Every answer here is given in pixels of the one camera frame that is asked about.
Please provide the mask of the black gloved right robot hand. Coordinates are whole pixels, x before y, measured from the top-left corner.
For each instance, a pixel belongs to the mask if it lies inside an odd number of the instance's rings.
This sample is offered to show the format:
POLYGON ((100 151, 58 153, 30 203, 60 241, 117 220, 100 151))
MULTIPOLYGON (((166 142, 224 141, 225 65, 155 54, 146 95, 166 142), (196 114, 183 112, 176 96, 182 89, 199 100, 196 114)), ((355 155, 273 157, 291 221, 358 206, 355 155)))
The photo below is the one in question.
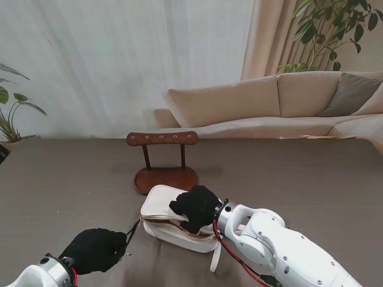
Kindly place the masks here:
POLYGON ((195 185, 169 204, 173 213, 186 216, 188 221, 182 222, 180 226, 192 234, 197 234, 202 227, 211 225, 216 209, 221 206, 220 199, 204 185, 195 185))

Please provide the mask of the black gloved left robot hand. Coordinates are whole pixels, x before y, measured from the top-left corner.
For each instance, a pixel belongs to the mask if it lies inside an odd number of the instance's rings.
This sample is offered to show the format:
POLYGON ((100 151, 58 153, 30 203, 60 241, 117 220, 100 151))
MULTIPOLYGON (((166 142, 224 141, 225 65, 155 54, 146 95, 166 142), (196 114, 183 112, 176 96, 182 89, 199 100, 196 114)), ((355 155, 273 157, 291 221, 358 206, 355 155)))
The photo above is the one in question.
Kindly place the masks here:
POLYGON ((59 256, 74 262, 72 267, 79 275, 106 272, 124 256, 127 234, 104 228, 93 228, 79 233, 59 256))

